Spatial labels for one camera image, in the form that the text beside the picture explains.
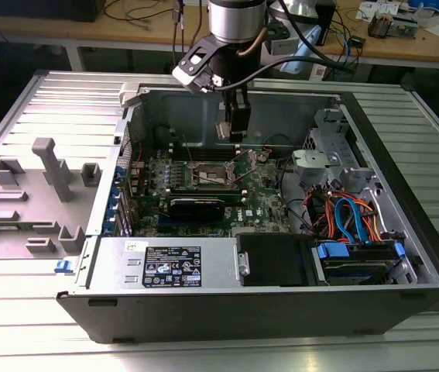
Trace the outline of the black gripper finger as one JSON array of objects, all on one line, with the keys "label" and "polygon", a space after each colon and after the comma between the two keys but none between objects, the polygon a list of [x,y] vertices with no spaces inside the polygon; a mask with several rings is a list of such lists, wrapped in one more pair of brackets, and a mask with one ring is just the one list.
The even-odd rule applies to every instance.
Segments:
[{"label": "black gripper finger", "polygon": [[241,142],[249,127],[250,105],[233,105],[230,112],[230,142]]}]

